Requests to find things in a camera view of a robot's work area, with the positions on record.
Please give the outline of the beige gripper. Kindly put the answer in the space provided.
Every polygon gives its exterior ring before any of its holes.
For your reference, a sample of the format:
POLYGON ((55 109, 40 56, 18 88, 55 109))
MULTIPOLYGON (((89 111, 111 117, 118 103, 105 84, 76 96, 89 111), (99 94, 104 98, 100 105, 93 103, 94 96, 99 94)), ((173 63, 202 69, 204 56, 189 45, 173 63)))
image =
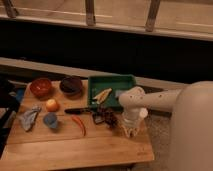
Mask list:
POLYGON ((122 122, 122 128, 128 138, 135 137, 140 131, 140 124, 138 122, 122 122))

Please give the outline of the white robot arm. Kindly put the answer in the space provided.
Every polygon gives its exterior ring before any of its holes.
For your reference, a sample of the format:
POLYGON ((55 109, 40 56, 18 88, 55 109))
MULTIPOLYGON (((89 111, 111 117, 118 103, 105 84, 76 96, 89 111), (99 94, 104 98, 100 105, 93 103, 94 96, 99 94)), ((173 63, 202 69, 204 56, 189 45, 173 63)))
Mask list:
POLYGON ((138 126, 142 108, 172 113, 169 171, 213 171, 213 81, 157 93, 134 87, 119 103, 128 128, 138 126))

